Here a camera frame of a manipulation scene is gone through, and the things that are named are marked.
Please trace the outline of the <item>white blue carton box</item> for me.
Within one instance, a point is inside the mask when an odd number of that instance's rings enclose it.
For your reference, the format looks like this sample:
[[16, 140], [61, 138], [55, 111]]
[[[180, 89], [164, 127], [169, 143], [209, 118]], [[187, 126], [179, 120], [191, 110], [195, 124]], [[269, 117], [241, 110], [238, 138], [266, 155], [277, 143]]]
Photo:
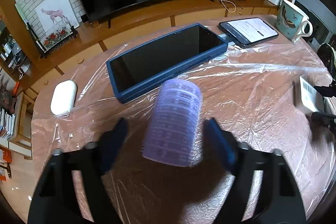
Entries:
[[307, 117], [313, 113], [324, 113], [324, 98], [316, 89], [311, 86], [302, 76], [295, 83], [295, 106]]

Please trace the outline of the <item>black smartphone lit screen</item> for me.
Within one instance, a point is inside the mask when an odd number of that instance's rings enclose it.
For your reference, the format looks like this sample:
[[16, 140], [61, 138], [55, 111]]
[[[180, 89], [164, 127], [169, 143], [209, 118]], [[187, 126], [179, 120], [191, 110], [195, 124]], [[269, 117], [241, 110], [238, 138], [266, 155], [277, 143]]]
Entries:
[[250, 48], [278, 38], [278, 32], [260, 18], [220, 22], [218, 28], [240, 48]]

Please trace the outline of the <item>wooden tv cabinet drawers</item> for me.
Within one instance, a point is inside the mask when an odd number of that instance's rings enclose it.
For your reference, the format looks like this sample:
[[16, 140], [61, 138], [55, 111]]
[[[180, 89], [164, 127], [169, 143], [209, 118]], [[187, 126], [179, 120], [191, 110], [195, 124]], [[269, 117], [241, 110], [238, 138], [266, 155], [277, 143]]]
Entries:
[[231, 16], [229, 10], [219, 1], [173, 0], [127, 12], [113, 18], [109, 23], [81, 24], [75, 38], [31, 64], [17, 88], [17, 93], [28, 91], [36, 97], [53, 79], [98, 53], [137, 37], [228, 16]]

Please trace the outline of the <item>stack of books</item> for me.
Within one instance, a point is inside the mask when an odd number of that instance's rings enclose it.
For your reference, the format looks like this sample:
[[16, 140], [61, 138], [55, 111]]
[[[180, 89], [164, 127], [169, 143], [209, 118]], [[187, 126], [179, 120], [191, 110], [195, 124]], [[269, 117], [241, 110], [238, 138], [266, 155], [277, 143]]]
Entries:
[[9, 114], [5, 109], [1, 108], [0, 130], [2, 138], [9, 140], [14, 136], [15, 120], [15, 114]]

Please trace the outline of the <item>wooden glass display cabinet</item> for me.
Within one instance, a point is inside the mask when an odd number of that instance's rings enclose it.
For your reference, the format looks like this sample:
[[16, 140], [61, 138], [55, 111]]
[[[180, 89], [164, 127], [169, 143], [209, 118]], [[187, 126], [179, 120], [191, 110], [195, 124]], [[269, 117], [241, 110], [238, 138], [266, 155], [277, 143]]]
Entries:
[[30, 84], [32, 38], [18, 12], [1, 10], [1, 84], [10, 91], [27, 90]]

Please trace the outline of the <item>red flower framed picture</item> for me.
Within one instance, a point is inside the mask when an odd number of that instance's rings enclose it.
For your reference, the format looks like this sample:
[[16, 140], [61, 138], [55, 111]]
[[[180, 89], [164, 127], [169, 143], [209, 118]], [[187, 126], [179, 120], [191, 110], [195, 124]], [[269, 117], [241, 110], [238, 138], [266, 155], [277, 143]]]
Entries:
[[62, 46], [69, 39], [77, 38], [78, 36], [78, 31], [69, 23], [64, 26], [58, 26], [56, 30], [50, 29], [41, 38], [37, 36], [36, 32], [29, 23], [26, 25], [33, 42], [38, 49], [40, 58], [46, 58], [52, 51]]

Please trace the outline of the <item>giraffe picture canvas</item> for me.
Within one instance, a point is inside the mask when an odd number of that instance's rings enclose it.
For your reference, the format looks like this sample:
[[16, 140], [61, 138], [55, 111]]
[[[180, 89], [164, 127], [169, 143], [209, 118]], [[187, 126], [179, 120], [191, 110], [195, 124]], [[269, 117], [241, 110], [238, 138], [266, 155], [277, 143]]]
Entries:
[[35, 12], [42, 25], [43, 35], [61, 26], [79, 26], [69, 0], [44, 0], [37, 5]]

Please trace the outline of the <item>purple hair roller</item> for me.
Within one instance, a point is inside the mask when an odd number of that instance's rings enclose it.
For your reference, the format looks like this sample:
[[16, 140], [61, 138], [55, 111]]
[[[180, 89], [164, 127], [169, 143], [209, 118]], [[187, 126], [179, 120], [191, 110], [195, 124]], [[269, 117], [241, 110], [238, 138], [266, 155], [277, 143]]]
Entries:
[[147, 127], [142, 156], [167, 165], [189, 166], [202, 100], [201, 90], [190, 81], [164, 82]]

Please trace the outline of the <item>teal white fish mug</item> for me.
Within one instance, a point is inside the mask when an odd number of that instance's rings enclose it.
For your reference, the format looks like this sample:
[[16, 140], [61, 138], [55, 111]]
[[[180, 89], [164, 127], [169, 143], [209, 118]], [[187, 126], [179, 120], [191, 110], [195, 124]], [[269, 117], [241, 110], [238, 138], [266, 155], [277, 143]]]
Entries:
[[309, 37], [313, 33], [309, 17], [299, 7], [287, 0], [282, 0], [275, 27], [292, 42], [296, 42], [301, 37]]

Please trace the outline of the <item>white oval case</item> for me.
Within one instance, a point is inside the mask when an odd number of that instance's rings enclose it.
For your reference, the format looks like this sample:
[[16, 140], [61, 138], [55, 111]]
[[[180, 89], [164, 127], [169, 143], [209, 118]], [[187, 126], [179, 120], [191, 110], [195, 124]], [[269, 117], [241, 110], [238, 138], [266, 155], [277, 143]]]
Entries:
[[57, 84], [51, 99], [50, 109], [52, 114], [68, 114], [74, 106], [76, 92], [77, 85], [72, 80]]

